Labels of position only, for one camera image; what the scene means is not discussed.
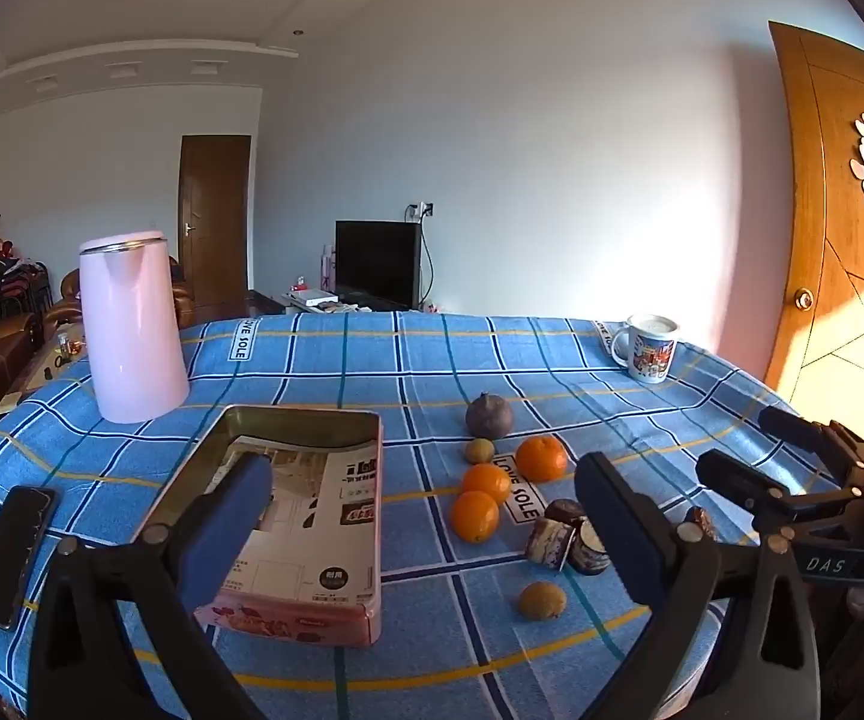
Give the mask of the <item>orange mandarin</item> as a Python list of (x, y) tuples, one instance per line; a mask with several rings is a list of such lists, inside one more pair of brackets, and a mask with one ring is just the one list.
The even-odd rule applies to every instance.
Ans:
[(453, 502), (450, 528), (464, 543), (484, 543), (496, 533), (498, 526), (499, 506), (489, 494), (469, 489)]
[(569, 468), (569, 454), (554, 436), (533, 436), (524, 440), (515, 452), (515, 466), (520, 478), (544, 484), (562, 478)]
[(502, 505), (512, 492), (512, 478), (502, 466), (478, 463), (464, 473), (461, 492), (487, 494), (496, 504)]

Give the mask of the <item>purple round fruit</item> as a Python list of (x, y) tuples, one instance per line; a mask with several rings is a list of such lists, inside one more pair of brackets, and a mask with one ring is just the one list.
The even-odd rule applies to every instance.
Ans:
[(468, 433), (478, 439), (496, 440), (514, 429), (514, 411), (505, 398), (482, 392), (466, 408)]

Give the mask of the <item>small yellow-green fruit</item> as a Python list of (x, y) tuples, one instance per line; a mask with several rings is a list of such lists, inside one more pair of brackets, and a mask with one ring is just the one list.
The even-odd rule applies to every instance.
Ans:
[(489, 439), (476, 437), (464, 446), (463, 456), (469, 465), (491, 463), (496, 456), (496, 447), (494, 447), (494, 444)]

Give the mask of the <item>dark brown chestnut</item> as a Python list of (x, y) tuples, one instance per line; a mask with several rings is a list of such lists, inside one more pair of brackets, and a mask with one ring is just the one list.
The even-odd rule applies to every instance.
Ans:
[(554, 499), (549, 502), (548, 507), (544, 509), (544, 518), (555, 520), (556, 522), (571, 525), (571, 527), (580, 527), (580, 522), (585, 518), (585, 511), (582, 505), (572, 499)]

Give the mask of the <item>dark brown room door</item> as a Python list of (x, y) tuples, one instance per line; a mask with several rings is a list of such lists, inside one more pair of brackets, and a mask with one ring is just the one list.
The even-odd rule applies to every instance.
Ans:
[(181, 138), (178, 260), (199, 323), (245, 314), (251, 138)]

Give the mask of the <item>pink metal tin box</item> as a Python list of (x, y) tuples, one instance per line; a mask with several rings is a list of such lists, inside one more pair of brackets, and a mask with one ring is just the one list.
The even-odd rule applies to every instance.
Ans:
[(176, 588), (199, 621), (368, 647), (382, 630), (381, 490), (372, 411), (232, 405), (142, 523), (173, 532)]

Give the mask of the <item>light wooden door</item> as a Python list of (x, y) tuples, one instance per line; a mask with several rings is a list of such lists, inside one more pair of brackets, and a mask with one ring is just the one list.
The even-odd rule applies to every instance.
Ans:
[(791, 244), (766, 380), (793, 410), (864, 438), (864, 195), (848, 161), (864, 112), (864, 50), (772, 23), (787, 101)]

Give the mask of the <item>paper sheet in tin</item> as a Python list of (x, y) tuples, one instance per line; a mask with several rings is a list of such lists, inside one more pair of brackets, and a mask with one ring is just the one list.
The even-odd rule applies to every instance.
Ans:
[(379, 444), (325, 449), (243, 436), (230, 444), (212, 479), (220, 481), (247, 454), (271, 463), (271, 493), (224, 589), (300, 603), (372, 600)]

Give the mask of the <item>white printed mug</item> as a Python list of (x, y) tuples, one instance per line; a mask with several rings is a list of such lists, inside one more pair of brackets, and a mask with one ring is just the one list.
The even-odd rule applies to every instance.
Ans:
[(638, 382), (661, 383), (673, 362), (679, 325), (665, 316), (632, 316), (613, 335), (610, 353)]

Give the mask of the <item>pink electric kettle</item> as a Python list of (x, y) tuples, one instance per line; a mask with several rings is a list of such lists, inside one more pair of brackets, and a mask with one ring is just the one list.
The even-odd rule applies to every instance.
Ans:
[(158, 418), (190, 393), (160, 231), (92, 239), (79, 247), (80, 310), (101, 417)]

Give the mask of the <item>blue plaid tablecloth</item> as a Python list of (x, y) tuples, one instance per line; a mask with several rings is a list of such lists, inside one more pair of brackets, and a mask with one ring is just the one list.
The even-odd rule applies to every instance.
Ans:
[(382, 632), (367, 649), (330, 649), (229, 629), (209, 637), (271, 718), (574, 718), (592, 702), (647, 619), (614, 572), (554, 574), (565, 611), (530, 622), (515, 608), (542, 576), (525, 557), (539, 509), (570, 479), (517, 486), (497, 533), (461, 541), (448, 516), (466, 470), (464, 413), (480, 394), (505, 398), (510, 460), (528, 437), (571, 455), (601, 452), (671, 520), (691, 507), (718, 538), (752, 540), (740, 507), (695, 477), (718, 449), (794, 493), (830, 488), (802, 450), (767, 437), (774, 403), (759, 380), (692, 344), (670, 377), (634, 382), (591, 320), (432, 314), (272, 316), (191, 327), (183, 335), (187, 401), (154, 421), (101, 419), (91, 374), (74, 364), (0, 419), (0, 505), (19, 484), (58, 505), (51, 538), (91, 546), (130, 539), (178, 463), (227, 405), (372, 411), (382, 422)]

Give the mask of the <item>white box on stand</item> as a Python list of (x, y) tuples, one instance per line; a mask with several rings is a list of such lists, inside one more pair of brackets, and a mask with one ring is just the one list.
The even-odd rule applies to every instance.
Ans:
[(312, 314), (327, 314), (338, 309), (339, 299), (331, 293), (323, 293), (318, 289), (299, 289), (284, 294), (287, 309), (311, 312)]

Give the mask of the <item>black television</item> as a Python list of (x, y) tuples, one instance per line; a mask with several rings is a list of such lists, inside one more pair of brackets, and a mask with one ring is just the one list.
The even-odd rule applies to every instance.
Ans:
[(343, 298), (368, 298), (395, 309), (418, 309), (421, 228), (407, 221), (338, 221), (334, 288)]

